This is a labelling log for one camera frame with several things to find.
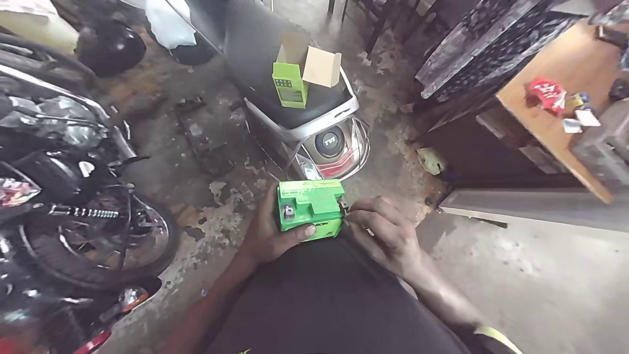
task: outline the concrete floor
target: concrete floor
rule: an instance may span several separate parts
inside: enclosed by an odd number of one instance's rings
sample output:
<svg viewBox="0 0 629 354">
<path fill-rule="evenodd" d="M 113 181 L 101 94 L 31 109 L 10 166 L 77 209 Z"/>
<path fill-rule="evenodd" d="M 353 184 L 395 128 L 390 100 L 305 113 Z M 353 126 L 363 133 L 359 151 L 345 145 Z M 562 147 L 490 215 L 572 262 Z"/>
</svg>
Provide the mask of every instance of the concrete floor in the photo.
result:
<svg viewBox="0 0 629 354">
<path fill-rule="evenodd" d="M 627 237 L 437 213 L 418 234 L 440 237 L 433 259 L 523 353 L 629 351 Z"/>
<path fill-rule="evenodd" d="M 360 173 L 343 182 L 347 201 L 379 194 L 403 195 L 425 214 L 430 208 L 423 205 L 424 199 L 439 199 L 445 187 L 418 163 L 412 117 L 398 110 L 407 103 L 416 68 L 390 33 L 378 41 L 371 60 L 360 55 L 369 34 L 367 19 L 352 3 L 341 26 L 342 6 L 338 2 L 329 18 L 327 2 L 275 0 L 274 4 L 280 15 L 301 18 L 304 22 L 299 24 L 322 48 L 343 54 L 343 68 L 359 97 L 357 115 L 372 127 L 369 161 Z M 299 13 L 309 16 L 296 16 Z M 164 76 L 162 91 L 168 102 L 149 117 L 130 122 L 138 153 L 152 158 L 130 166 L 127 178 L 140 191 L 167 204 L 184 232 L 175 261 L 161 275 L 164 286 L 160 292 L 114 327 L 113 337 L 100 354 L 158 352 L 179 314 L 200 297 L 202 289 L 211 286 L 231 260 L 257 202 L 273 180 L 247 134 L 244 113 L 228 109 L 239 97 L 226 78 L 223 59 L 216 57 L 188 68 L 172 63 L 159 48 L 148 46 L 151 62 L 143 62 L 121 83 L 109 82 L 108 86 L 120 100 L 147 91 L 147 84 L 140 81 L 156 85 L 159 79 L 147 77 L 147 72 Z M 168 63 L 159 64 L 163 59 Z M 210 147 L 228 143 L 228 155 L 235 162 L 234 170 L 219 180 L 208 178 L 199 169 L 172 112 L 174 102 L 195 94 L 202 96 L 207 106 L 191 114 L 188 122 L 196 124 L 195 130 L 201 131 L 200 137 Z"/>
<path fill-rule="evenodd" d="M 386 34 L 364 59 L 360 54 L 371 27 L 354 1 L 342 25 L 343 1 L 337 1 L 331 18 L 327 1 L 274 2 L 277 13 L 299 19 L 322 48 L 343 54 L 343 68 L 359 96 L 358 114 L 372 126 L 367 165 L 343 183 L 349 202 L 381 193 L 404 195 L 418 204 L 428 196 L 437 199 L 444 186 L 419 166 L 413 117 L 398 110 L 412 101 L 417 69 L 401 46 Z M 177 215 L 184 231 L 181 246 L 161 276 L 164 287 L 114 327 L 100 354 L 158 353 L 179 314 L 228 264 L 272 180 L 247 136 L 243 113 L 228 109 L 238 95 L 226 80 L 222 59 L 193 69 L 169 63 L 162 70 L 167 104 L 131 122 L 138 150 L 152 158 L 132 166 L 129 177 Z M 138 70 L 151 71 L 151 65 Z M 229 143 L 236 164 L 219 180 L 200 171 L 177 130 L 172 103 L 192 94 L 208 105 L 190 122 L 197 123 L 209 146 Z M 629 312 L 623 303 L 628 265 L 623 255 L 629 245 L 557 230 L 504 230 L 436 213 L 428 215 L 418 235 L 444 273 L 525 353 L 628 351 L 623 334 L 629 320 L 619 314 Z"/>
</svg>

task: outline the finger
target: finger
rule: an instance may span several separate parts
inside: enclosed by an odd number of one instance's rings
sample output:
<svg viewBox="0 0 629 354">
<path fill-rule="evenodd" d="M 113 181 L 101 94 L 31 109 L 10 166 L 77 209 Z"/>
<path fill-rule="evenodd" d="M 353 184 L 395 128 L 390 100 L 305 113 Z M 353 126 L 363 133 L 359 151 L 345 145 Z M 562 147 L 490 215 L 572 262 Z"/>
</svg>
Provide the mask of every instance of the finger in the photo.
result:
<svg viewBox="0 0 629 354">
<path fill-rule="evenodd" d="M 397 227 L 379 213 L 355 210 L 347 214 L 345 218 L 362 226 L 364 229 L 370 229 L 375 237 L 386 246 L 391 248 L 398 246 Z"/>
<path fill-rule="evenodd" d="M 355 202 L 350 209 L 353 210 L 366 210 L 368 212 L 374 212 L 382 215 L 385 219 L 395 225 L 401 225 L 408 221 L 406 217 L 395 207 L 391 200 L 387 197 L 379 195 L 378 197 L 371 199 L 363 199 Z"/>
<path fill-rule="evenodd" d="M 352 237 L 356 240 L 356 242 L 361 245 L 365 251 L 369 254 L 371 258 L 373 258 L 378 263 L 382 264 L 386 261 L 386 257 L 382 248 L 378 246 L 376 240 L 363 228 L 358 226 L 353 222 L 347 223 L 352 230 Z"/>
<path fill-rule="evenodd" d="M 285 250 L 305 241 L 310 236 L 316 233 L 316 226 L 313 224 L 303 224 L 292 229 L 280 232 L 279 242 L 282 244 L 282 248 Z"/>
<path fill-rule="evenodd" d="M 272 217 L 271 215 L 273 214 L 273 209 L 275 208 L 277 200 L 277 186 L 279 186 L 278 181 L 271 183 L 269 186 L 267 194 L 264 196 L 264 199 L 258 208 L 259 215 L 263 217 Z"/>
</svg>

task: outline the cardboard box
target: cardboard box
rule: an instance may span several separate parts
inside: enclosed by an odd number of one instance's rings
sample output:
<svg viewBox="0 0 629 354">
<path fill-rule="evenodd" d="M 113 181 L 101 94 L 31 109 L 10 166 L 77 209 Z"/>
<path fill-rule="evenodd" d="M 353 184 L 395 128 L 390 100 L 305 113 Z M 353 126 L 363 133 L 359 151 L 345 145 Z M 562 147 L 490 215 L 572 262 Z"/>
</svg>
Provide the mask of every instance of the cardboard box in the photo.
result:
<svg viewBox="0 0 629 354">
<path fill-rule="evenodd" d="M 309 83 L 333 87 L 338 84 L 341 53 L 310 47 L 310 37 L 283 33 L 273 81 L 283 107 L 306 108 Z"/>
</svg>

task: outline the tire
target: tire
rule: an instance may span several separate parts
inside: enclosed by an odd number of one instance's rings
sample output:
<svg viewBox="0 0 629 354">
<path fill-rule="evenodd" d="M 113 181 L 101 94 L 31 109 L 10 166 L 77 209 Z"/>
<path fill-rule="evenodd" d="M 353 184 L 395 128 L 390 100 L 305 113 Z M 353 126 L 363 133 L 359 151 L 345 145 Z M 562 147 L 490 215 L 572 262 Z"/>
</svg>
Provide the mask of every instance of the tire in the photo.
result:
<svg viewBox="0 0 629 354">
<path fill-rule="evenodd" d="M 134 280 L 157 277 L 172 263 L 179 246 L 179 227 L 170 210 L 148 197 L 135 193 L 139 201 L 152 208 L 163 220 L 168 240 L 164 252 L 154 261 L 132 269 L 115 270 L 97 266 L 91 260 L 77 256 L 59 237 L 36 232 L 37 226 L 28 222 L 20 226 L 22 240 L 31 255 L 49 275 L 80 287 L 105 289 L 132 283 Z"/>
</svg>

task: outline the wooden table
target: wooden table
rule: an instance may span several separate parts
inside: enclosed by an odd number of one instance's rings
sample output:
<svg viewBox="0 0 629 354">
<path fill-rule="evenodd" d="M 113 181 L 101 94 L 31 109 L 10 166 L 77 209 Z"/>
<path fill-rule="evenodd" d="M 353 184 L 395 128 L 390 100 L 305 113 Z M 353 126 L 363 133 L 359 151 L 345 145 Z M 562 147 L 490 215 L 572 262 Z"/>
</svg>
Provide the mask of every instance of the wooden table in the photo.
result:
<svg viewBox="0 0 629 354">
<path fill-rule="evenodd" d="M 618 26 L 629 31 L 629 26 Z M 502 105 L 518 119 L 583 185 L 605 203 L 612 193 L 570 151 L 574 134 L 564 132 L 562 119 L 526 105 L 526 85 L 536 77 L 558 82 L 569 93 L 587 92 L 591 106 L 602 112 L 610 104 L 608 91 L 620 71 L 621 50 L 594 39 L 594 27 L 585 21 L 568 29 L 547 45 L 497 95 Z"/>
</svg>

